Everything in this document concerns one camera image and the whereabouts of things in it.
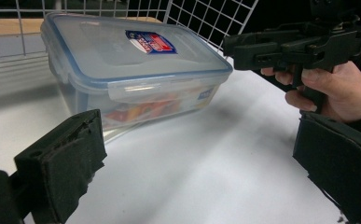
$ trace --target human hand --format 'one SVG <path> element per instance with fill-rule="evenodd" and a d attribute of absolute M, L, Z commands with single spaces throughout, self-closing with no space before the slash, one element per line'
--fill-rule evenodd
<path fill-rule="evenodd" d="M 275 76 L 284 85 L 291 84 L 293 75 L 289 72 L 273 72 L 272 68 L 263 68 L 265 76 Z M 334 67 L 332 74 L 323 69 L 304 69 L 302 82 L 305 86 L 326 95 L 321 114 L 341 122 L 352 122 L 361 119 L 361 72 L 352 63 L 344 63 Z M 289 91 L 286 101 L 301 110 L 315 111 L 313 101 L 302 96 L 302 87 Z"/>

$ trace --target blue lid rim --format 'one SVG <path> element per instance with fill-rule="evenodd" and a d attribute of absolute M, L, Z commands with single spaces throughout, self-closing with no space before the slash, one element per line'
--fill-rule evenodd
<path fill-rule="evenodd" d="M 52 28 L 53 32 L 55 33 L 55 36 L 58 38 L 58 41 L 63 49 L 64 54 L 66 55 L 67 59 L 69 60 L 70 65 L 72 66 L 73 70 L 75 71 L 76 75 L 78 76 L 78 81 L 80 81 L 84 86 L 89 86 L 94 89 L 107 89 L 107 84 L 113 83 L 113 82 L 121 82 L 121 81 L 132 81 L 136 79 L 141 78 L 160 78 L 160 77 L 175 77 L 176 75 L 203 75 L 203 74 L 229 74 L 232 72 L 233 68 L 230 65 L 229 62 L 227 62 L 224 58 L 222 58 L 220 55 L 218 55 L 212 48 L 210 48 L 205 42 L 203 42 L 200 38 L 198 38 L 194 33 L 189 31 L 189 29 L 185 29 L 184 27 L 177 26 L 180 29 L 184 29 L 185 31 L 189 32 L 191 35 L 196 37 L 196 39 L 202 43 L 206 48 L 208 48 L 213 54 L 221 61 L 223 62 L 227 68 L 225 69 L 218 69 L 218 70 L 206 70 L 206 71 L 195 71 L 195 72 L 178 72 L 178 73 L 164 73 L 157 75 L 144 75 L 144 76 L 135 76 L 135 77 L 113 77 L 113 78 L 93 78 L 85 75 L 83 72 L 81 72 L 81 69 L 79 68 L 73 54 L 71 53 L 70 49 L 67 47 L 63 37 L 61 36 L 61 32 L 59 31 L 58 27 L 55 24 L 55 19 L 59 17 L 89 17 L 89 19 L 94 20 L 104 20 L 104 21 L 117 21 L 118 19 L 115 18 L 106 18 L 106 17 L 96 17 L 96 16 L 90 16 L 90 15 L 78 15 L 78 14 L 71 14 L 71 13 L 62 13 L 62 12 L 51 12 L 47 15 L 46 19 L 47 22 L 50 24 L 50 27 Z M 136 23 L 136 22 L 142 22 L 142 21 L 121 21 L 121 22 L 129 22 L 129 23 Z"/>

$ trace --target container label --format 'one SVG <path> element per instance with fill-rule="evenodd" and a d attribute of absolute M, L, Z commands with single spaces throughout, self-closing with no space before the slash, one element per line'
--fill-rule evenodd
<path fill-rule="evenodd" d="M 146 54 L 174 54 L 176 48 L 162 35 L 146 31 L 125 31 L 125 35 Z"/>

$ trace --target finger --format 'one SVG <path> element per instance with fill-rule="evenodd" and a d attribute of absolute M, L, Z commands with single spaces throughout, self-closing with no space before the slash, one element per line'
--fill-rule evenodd
<path fill-rule="evenodd" d="M 303 110 L 303 111 L 316 111 L 317 106 L 313 101 L 303 97 L 301 91 L 288 91 L 285 94 L 285 100 L 288 104 Z"/>
<path fill-rule="evenodd" d="M 301 76 L 305 86 L 329 96 L 335 97 L 345 89 L 340 78 L 323 69 L 304 69 Z"/>
<path fill-rule="evenodd" d="M 273 76 L 275 73 L 273 72 L 273 68 L 261 68 L 261 74 L 264 76 Z"/>
<path fill-rule="evenodd" d="M 289 85 L 293 82 L 293 74 L 288 72 L 276 72 L 275 78 L 284 85 Z"/>

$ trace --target metal wire rack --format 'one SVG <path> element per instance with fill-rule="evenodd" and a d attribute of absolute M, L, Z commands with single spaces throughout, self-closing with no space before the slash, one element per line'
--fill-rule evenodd
<path fill-rule="evenodd" d="M 39 24 L 47 13 L 162 21 L 186 26 L 217 49 L 240 34 L 258 0 L 0 0 L 0 59 L 44 53 Z"/>

